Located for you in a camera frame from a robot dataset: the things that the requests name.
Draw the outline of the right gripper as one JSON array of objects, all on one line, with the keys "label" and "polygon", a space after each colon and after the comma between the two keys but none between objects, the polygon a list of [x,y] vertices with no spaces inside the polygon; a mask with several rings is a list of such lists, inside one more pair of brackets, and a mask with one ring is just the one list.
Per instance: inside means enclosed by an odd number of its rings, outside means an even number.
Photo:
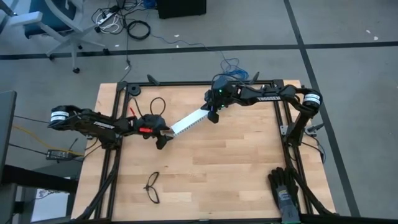
[{"label": "right gripper", "polygon": [[209,111],[207,114],[208,120],[216,124],[219,122],[219,114],[216,112],[226,107],[226,93],[221,90],[208,90],[205,93],[205,104],[202,106],[202,110]]}]

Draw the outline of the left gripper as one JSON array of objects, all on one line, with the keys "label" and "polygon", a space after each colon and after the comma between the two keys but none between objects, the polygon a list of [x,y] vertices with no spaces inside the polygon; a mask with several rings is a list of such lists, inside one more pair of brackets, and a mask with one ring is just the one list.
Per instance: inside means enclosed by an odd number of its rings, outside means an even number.
[{"label": "left gripper", "polygon": [[158,114],[145,114],[137,120],[138,132],[144,139],[157,138],[156,148],[161,150],[171,141],[173,137],[162,135],[163,131],[168,131],[170,128],[166,125],[165,119]]}]

